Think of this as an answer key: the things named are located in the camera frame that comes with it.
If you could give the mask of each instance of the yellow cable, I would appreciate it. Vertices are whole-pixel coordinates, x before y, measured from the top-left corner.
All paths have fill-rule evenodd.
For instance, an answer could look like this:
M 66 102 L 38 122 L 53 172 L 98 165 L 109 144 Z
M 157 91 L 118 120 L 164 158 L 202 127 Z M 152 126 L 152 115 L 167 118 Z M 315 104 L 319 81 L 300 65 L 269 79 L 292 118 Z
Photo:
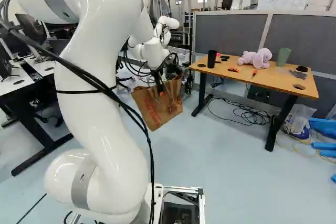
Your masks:
M 336 164 L 336 161 L 329 159 L 328 157 L 322 156 L 319 150 L 316 150 L 316 153 L 320 156 L 321 159 L 324 161 L 328 161 L 332 164 Z
M 332 163 L 332 164 L 336 164 L 336 160 L 334 161 L 334 160 L 331 160 L 331 159 L 328 158 L 328 157 L 322 156 L 319 150 L 315 150 L 315 154 L 314 154 L 314 155 L 305 155 L 305 154 L 299 152 L 299 150 L 296 148 L 296 145 L 297 145 L 297 144 L 310 145 L 310 144 L 311 144 L 311 134 L 309 134 L 309 140 L 308 140 L 308 141 L 299 139 L 299 138 L 297 138 L 297 137 L 295 137 L 295 136 L 292 136 L 292 135 L 290 135 L 290 134 L 287 134 L 287 133 L 285 133 L 285 134 L 288 135 L 288 136 L 290 136 L 290 137 L 292 137 L 292 138 L 294 138 L 294 139 L 296 139 L 296 140 L 298 140 L 299 142 L 298 142 L 298 143 L 293 143 L 293 144 L 292 144 L 293 149 L 291 150 L 291 149 L 288 149 L 288 148 L 282 146 L 281 144 L 279 144 L 279 143 L 276 141 L 277 145 L 279 145 L 281 148 L 286 149 L 286 150 L 288 150 L 288 151 L 290 151 L 290 152 L 297 152 L 299 155 L 302 155 L 302 156 L 305 156 L 305 157 L 315 157 L 316 155 L 318 155 L 322 160 L 327 161 L 327 162 L 330 162 L 330 163 Z
M 295 149 L 288 149 L 288 148 L 286 148 L 286 147 L 284 147 L 284 146 L 282 146 L 281 144 L 279 144 L 277 141 L 275 141 L 276 143 L 277 143 L 277 145 L 279 145 L 281 148 L 283 148 L 283 149 L 286 149 L 286 150 L 288 150 L 288 151 L 290 151 L 290 152 L 294 152 L 295 151 Z

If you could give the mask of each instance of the black cup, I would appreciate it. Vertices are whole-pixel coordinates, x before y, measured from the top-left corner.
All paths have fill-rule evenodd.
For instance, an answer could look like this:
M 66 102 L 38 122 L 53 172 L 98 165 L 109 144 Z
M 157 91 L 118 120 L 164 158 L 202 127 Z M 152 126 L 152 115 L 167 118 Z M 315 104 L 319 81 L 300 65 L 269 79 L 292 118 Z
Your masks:
M 215 67 L 215 61 L 216 61 L 217 51 L 210 50 L 208 53 L 208 68 L 214 68 Z

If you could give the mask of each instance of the cubicle partition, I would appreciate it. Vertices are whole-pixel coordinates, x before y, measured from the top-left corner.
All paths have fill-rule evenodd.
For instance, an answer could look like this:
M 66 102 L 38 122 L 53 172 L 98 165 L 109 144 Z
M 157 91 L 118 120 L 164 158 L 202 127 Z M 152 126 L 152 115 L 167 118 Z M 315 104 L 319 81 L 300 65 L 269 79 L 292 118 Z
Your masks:
M 316 108 L 314 116 L 321 118 L 336 103 L 336 17 L 331 14 L 262 10 L 196 12 L 193 33 L 193 60 L 209 50 L 239 56 L 244 51 L 267 47 L 275 61 L 281 47 L 291 48 L 288 63 L 312 68 L 320 94 L 318 101 L 300 98 L 298 103 Z M 286 94 L 272 90 L 268 94 L 269 99 L 264 102 L 282 106 Z

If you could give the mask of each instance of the paper bag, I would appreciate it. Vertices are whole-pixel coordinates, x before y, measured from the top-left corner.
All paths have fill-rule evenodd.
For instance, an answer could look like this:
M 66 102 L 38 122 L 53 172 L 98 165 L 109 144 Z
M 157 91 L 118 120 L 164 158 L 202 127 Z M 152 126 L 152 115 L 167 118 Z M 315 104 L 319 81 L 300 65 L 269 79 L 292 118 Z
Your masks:
M 132 96 L 151 131 L 156 131 L 182 112 L 180 89 L 181 78 L 166 81 L 160 94 L 157 86 L 134 88 Z

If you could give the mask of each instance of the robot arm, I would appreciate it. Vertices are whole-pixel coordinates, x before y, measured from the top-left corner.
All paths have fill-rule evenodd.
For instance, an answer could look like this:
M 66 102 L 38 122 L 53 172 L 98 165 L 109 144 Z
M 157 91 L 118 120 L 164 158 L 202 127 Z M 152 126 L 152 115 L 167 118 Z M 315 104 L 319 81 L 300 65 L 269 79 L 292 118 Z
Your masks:
M 164 59 L 165 49 L 160 39 L 153 38 L 142 0 L 18 2 L 26 13 L 45 22 L 79 22 L 60 57 L 109 87 L 116 84 L 118 52 L 132 33 L 134 45 L 144 43 L 139 52 L 152 68 Z M 55 84 L 57 90 L 95 90 L 61 64 L 55 67 Z M 58 102 L 68 128 L 84 149 L 69 150 L 51 163 L 45 176 L 47 193 L 75 212 L 106 224 L 129 224 L 140 209 L 149 210 L 148 204 L 143 207 L 150 188 L 148 166 L 123 123 L 118 104 L 103 93 L 59 93 Z
M 129 38 L 128 49 L 134 57 L 146 60 L 149 67 L 155 70 L 170 53 L 165 49 L 171 39 L 170 29 L 176 29 L 179 26 L 180 23 L 176 19 L 162 16 L 153 34 L 149 15 L 143 9 L 139 22 Z

